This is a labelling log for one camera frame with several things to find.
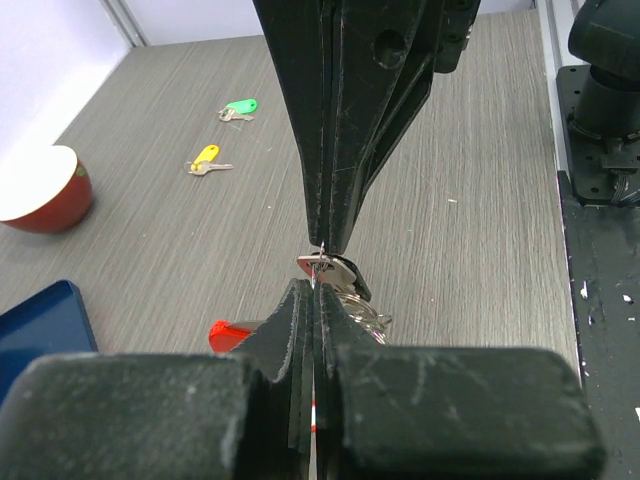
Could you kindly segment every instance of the yellow key tag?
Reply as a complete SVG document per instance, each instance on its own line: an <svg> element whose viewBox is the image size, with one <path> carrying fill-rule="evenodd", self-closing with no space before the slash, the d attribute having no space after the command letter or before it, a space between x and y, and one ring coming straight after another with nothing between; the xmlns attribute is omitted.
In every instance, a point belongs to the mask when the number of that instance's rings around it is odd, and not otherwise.
<svg viewBox="0 0 640 480"><path fill-rule="evenodd" d="M204 149L200 152L200 154L196 157L196 159L191 164L191 171L197 172L200 170L200 163L202 162L212 162L218 156L220 152L220 148L217 145L209 145L204 147Z"/></svg>

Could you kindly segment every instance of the wood grain surface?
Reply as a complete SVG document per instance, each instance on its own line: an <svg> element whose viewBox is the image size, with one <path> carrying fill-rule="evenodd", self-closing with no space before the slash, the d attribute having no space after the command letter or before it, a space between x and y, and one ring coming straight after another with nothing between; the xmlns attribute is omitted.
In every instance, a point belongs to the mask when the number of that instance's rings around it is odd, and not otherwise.
<svg viewBox="0 0 640 480"><path fill-rule="evenodd" d="M420 345L535 345L576 366L535 12L481 16L370 191L347 256ZM227 102L258 99L253 122ZM0 228L0 311L60 278L104 352L207 352L271 313L310 252L301 171L263 38L133 50L60 138L94 182L74 230ZM192 177L208 144L235 169Z"/></svg>

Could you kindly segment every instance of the metal key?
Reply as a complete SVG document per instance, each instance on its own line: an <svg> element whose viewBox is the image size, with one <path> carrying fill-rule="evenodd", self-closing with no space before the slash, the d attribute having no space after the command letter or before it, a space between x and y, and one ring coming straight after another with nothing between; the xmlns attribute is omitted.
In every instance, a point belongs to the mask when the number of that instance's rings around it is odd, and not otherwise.
<svg viewBox="0 0 640 480"><path fill-rule="evenodd" d="M213 163L213 162L200 162L198 164L198 168L197 170L191 170L189 169L187 171L187 173L190 173L191 175L196 175L201 177L202 175L206 175L207 173L213 171L213 170L231 170L233 168L233 165L229 165L229 164L219 164L219 163Z"/></svg>
<svg viewBox="0 0 640 480"><path fill-rule="evenodd" d="M220 112L220 120L223 122L230 122L231 120L246 120L250 122L253 117L251 115L242 115L236 112L234 108L227 107Z"/></svg>

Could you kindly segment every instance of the green key tag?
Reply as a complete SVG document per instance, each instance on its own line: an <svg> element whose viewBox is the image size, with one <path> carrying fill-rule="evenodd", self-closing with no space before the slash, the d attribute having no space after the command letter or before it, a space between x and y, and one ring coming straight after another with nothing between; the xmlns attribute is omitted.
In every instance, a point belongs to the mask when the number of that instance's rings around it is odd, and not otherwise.
<svg viewBox="0 0 640 480"><path fill-rule="evenodd" d="M258 102L253 98L247 98L246 100L231 102L226 108L233 108L240 115L246 115L247 113L255 112L256 108L258 108Z"/></svg>

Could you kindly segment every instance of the red bowl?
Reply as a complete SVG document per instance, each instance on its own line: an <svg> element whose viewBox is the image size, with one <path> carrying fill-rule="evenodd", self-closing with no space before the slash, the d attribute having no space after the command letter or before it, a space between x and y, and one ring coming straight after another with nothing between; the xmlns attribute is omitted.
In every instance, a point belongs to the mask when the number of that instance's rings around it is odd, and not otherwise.
<svg viewBox="0 0 640 480"><path fill-rule="evenodd" d="M91 206L91 180L69 147L47 147L0 167L0 223L57 233L80 222Z"/></svg>

